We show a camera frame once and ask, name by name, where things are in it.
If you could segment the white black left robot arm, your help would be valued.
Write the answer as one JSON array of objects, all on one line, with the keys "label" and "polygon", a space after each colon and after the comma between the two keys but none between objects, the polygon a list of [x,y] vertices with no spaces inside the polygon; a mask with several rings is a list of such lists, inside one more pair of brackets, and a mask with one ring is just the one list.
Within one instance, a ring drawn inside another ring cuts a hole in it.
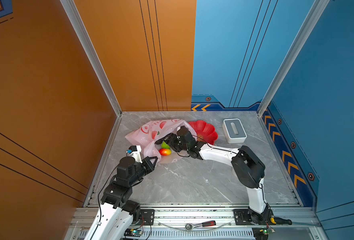
[{"label": "white black left robot arm", "polygon": [[139,221],[140,204],[129,198],[133,193],[133,186],[155,170],[157,161],[158,157],[146,157],[139,163],[130,156],[120,160],[116,175],[100,198],[99,211],[86,240],[119,240],[129,226]]}]

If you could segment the dark avocado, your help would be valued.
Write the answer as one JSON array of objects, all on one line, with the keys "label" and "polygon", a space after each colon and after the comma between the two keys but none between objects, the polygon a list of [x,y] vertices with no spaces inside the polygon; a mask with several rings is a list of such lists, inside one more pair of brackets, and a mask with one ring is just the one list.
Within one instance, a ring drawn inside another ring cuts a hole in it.
[{"label": "dark avocado", "polygon": [[155,141],[155,144],[156,145],[161,145],[164,141],[165,141],[165,139],[162,138],[162,139],[159,139],[159,140]]}]

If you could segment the red yellow mango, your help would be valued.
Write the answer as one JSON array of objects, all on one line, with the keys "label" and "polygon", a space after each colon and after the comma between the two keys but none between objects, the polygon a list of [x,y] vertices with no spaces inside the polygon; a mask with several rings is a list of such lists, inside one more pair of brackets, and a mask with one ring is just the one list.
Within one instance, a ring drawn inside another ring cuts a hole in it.
[{"label": "red yellow mango", "polygon": [[169,156],[172,154],[171,149],[160,149],[159,153],[161,156]]}]

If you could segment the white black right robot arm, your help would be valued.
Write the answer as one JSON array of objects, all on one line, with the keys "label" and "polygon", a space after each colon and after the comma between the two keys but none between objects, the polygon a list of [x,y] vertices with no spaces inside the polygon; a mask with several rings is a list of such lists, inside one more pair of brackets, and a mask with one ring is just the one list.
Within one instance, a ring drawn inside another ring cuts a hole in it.
[{"label": "white black right robot arm", "polygon": [[194,137],[168,134],[156,141],[156,145],[167,144],[173,151],[185,151],[187,156],[202,161],[215,161],[232,167],[242,185],[247,188],[249,207],[247,215],[254,225],[277,225],[273,211],[265,198],[265,165],[247,146],[229,149],[213,146]]}]

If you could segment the pink plastic bag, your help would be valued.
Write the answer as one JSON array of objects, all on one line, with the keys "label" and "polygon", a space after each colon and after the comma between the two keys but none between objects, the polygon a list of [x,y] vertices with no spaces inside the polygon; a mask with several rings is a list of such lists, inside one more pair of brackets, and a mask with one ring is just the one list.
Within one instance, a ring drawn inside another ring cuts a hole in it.
[{"label": "pink plastic bag", "polygon": [[158,157],[158,164],[175,163],[182,158],[181,154],[172,151],[170,155],[162,156],[159,153],[161,147],[156,145],[155,142],[169,133],[175,134],[181,126],[187,127],[192,135],[196,135],[196,131],[188,122],[181,119],[171,119],[150,121],[138,130],[127,134],[125,138],[131,145],[141,147],[143,157]]}]

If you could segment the green bumpy fruit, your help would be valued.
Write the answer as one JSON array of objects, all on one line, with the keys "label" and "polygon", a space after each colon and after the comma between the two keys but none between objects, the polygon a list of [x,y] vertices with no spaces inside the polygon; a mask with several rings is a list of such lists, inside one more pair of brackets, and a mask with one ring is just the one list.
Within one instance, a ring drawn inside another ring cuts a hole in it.
[{"label": "green bumpy fruit", "polygon": [[164,141],[161,143],[161,147],[162,149],[170,149],[170,146]]}]

